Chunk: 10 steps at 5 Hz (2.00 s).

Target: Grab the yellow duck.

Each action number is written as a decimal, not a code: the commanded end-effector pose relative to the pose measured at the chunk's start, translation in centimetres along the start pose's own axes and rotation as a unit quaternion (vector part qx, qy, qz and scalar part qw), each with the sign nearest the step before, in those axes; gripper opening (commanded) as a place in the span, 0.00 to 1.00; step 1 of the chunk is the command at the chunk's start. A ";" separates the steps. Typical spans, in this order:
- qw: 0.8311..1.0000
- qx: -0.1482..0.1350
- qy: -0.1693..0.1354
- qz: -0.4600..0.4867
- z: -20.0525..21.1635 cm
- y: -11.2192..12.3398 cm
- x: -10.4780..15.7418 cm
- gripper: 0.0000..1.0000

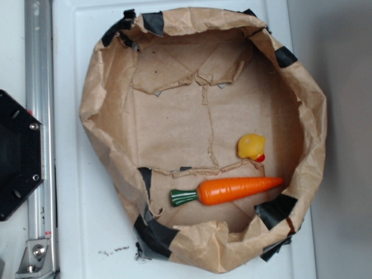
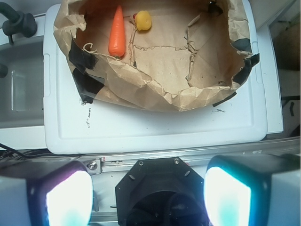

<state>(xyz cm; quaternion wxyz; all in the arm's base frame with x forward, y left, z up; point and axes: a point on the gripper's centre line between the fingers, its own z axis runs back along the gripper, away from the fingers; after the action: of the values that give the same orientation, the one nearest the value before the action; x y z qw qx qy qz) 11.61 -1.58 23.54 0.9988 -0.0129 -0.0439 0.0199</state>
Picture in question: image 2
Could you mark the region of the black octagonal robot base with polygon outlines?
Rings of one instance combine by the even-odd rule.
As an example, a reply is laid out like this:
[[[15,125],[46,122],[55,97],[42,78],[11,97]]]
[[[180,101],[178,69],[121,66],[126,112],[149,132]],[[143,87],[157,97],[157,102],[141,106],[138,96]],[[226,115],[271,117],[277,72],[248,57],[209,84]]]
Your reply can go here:
[[[204,179],[179,157],[138,160],[115,187],[120,226],[207,226]]]

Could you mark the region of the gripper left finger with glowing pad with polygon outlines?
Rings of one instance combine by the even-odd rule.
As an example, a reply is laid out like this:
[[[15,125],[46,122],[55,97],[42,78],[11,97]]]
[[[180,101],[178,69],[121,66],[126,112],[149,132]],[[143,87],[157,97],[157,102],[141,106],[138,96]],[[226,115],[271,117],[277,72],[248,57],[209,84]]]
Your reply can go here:
[[[87,226],[93,182],[79,161],[0,164],[2,226]]]

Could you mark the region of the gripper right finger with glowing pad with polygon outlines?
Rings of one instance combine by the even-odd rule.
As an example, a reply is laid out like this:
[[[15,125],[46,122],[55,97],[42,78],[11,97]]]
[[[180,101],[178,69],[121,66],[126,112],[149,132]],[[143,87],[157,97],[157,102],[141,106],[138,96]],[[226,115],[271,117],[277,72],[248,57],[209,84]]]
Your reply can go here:
[[[207,166],[204,201],[214,226],[299,226],[301,158],[217,155]]]

